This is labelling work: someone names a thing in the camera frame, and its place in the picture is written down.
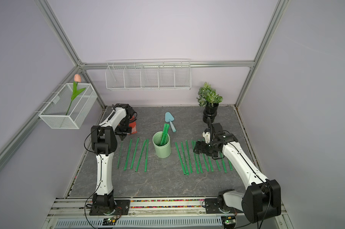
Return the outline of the sixteenth green straw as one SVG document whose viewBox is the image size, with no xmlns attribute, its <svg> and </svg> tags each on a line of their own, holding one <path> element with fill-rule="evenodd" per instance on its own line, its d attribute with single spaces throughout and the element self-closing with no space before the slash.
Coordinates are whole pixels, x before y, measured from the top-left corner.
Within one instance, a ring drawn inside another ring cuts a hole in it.
<svg viewBox="0 0 345 229">
<path fill-rule="evenodd" d="M 117 169 L 119 169 L 119 167 L 120 167 L 120 160 L 121 160 L 121 154 L 123 151 L 123 145 L 124 145 L 124 140 L 121 141 L 121 145 L 120 145 L 120 149 L 119 149 L 119 153 L 118 153 Z"/>
</svg>

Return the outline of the fourteenth green straw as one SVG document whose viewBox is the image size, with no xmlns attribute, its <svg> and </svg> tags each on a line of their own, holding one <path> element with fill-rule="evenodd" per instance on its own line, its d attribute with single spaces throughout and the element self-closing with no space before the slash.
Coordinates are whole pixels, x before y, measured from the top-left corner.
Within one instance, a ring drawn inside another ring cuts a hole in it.
<svg viewBox="0 0 345 229">
<path fill-rule="evenodd" d="M 133 152 L 133 157 L 132 157 L 130 169 L 132 169 L 133 166 L 134 166 L 134 162 L 135 162 L 135 158 L 136 158 L 136 153 L 137 153 L 137 149 L 138 149 L 138 145 L 139 145 L 139 139 L 140 138 L 138 137 L 137 140 L 136 140 L 136 143 L 135 143 L 135 148 L 134 148 L 134 152 Z"/>
</svg>

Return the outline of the twelfth green straw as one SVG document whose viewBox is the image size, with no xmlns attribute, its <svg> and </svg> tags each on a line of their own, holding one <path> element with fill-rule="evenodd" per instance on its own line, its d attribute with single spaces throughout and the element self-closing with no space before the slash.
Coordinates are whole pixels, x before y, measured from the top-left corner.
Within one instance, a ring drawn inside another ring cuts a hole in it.
<svg viewBox="0 0 345 229">
<path fill-rule="evenodd" d="M 144 163 L 144 172 L 147 172 L 148 166 L 148 150 L 149 150 L 149 139 L 146 140 L 146 150 L 145 150 L 145 163 Z"/>
</svg>

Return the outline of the fifteenth green straw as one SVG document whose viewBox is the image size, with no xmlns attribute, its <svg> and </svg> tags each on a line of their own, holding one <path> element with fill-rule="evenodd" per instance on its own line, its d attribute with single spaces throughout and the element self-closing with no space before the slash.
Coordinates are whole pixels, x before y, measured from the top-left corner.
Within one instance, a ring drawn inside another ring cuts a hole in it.
<svg viewBox="0 0 345 229">
<path fill-rule="evenodd" d="M 130 138 L 130 142 L 129 142 L 129 146 L 128 146 L 128 150 L 127 150 L 127 156 L 126 156 L 126 160 L 125 160 L 124 171 L 127 170 L 131 147 L 132 147 L 132 138 Z"/>
</svg>

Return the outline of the thirteenth green straw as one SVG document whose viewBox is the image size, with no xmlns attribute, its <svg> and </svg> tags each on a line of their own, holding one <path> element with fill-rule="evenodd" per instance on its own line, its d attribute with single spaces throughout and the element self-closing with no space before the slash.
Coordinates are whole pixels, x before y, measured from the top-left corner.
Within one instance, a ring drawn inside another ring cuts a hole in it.
<svg viewBox="0 0 345 229">
<path fill-rule="evenodd" d="M 139 166 L 140 166 L 140 163 L 141 163 L 141 160 L 142 160 L 142 156 L 143 156 L 143 153 L 145 151 L 146 142 L 147 142 L 147 139 L 144 140 L 143 147 L 142 147 L 142 150 L 141 150 L 139 158 L 138 158 L 138 162 L 137 162 L 137 166 L 136 166 L 135 172 L 138 172 L 138 169 L 139 169 Z"/>
</svg>

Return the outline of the light green metal cup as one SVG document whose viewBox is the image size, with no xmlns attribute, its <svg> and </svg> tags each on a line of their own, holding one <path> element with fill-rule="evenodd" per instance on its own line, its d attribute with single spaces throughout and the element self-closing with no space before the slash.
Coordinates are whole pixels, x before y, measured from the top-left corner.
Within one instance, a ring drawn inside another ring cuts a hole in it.
<svg viewBox="0 0 345 229">
<path fill-rule="evenodd" d="M 152 142 L 153 142 L 156 155 L 159 158 L 167 158 L 171 154 L 171 139 L 170 139 L 170 136 L 167 135 L 166 144 L 161 146 L 160 144 L 161 144 L 162 135 L 163 135 L 162 131 L 155 133 L 154 136 L 152 137 Z"/>
</svg>

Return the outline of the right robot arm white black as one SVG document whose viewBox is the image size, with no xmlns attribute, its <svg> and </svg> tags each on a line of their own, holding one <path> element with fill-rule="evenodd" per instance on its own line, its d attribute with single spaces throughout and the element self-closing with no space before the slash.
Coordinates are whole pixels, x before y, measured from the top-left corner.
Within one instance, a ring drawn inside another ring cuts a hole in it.
<svg viewBox="0 0 345 229">
<path fill-rule="evenodd" d="M 281 187 L 275 179 L 268 179 L 249 159 L 236 138 L 225 132 L 220 123 L 208 123 L 203 141 L 196 143 L 195 154 L 205 154 L 213 160 L 227 158 L 240 176 L 245 193 L 233 189 L 219 192 L 218 209 L 229 213 L 242 211 L 250 223 L 281 215 Z"/>
</svg>

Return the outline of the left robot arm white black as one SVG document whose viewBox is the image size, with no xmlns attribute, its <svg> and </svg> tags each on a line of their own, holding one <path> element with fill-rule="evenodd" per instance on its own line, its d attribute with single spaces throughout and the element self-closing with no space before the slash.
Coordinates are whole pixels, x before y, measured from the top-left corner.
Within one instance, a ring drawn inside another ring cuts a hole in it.
<svg viewBox="0 0 345 229">
<path fill-rule="evenodd" d="M 130 123 L 135 120 L 135 111 L 129 104 L 116 104 L 103 122 L 91 128 L 91 147 L 97 159 L 98 178 L 95 193 L 92 194 L 93 207 L 115 210 L 112 160 L 118 147 L 117 137 L 124 140 L 130 135 Z"/>
</svg>

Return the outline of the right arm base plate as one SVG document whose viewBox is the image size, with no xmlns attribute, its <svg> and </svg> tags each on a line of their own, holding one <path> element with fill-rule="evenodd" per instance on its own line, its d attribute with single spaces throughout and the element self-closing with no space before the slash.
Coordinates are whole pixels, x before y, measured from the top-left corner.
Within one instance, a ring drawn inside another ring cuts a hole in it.
<svg viewBox="0 0 345 229">
<path fill-rule="evenodd" d="M 203 201 L 203 207 L 207 214 L 235 214 L 235 210 L 233 208 L 230 210 L 223 210 L 220 208 L 217 198 L 205 198 Z"/>
</svg>

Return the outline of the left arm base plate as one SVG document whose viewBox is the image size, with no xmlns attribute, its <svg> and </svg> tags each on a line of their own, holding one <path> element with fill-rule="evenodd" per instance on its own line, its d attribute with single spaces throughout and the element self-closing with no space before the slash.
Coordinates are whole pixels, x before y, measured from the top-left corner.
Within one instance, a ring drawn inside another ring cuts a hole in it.
<svg viewBox="0 0 345 229">
<path fill-rule="evenodd" d="M 129 199 L 117 199 L 114 201 L 114 208 L 92 206 L 90 216 L 128 215 L 131 201 Z"/>
</svg>

